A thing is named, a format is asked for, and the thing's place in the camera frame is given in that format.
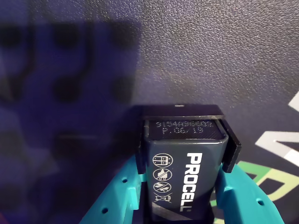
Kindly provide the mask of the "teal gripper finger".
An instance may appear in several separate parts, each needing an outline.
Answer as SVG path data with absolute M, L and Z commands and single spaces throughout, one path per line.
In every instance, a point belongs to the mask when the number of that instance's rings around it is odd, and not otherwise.
M 81 224 L 131 224 L 139 209 L 142 183 L 146 175 L 139 174 L 133 155 L 111 180 L 84 215 Z
M 226 224 L 283 224 L 275 204 L 238 166 L 220 168 L 215 184 L 217 207 Z

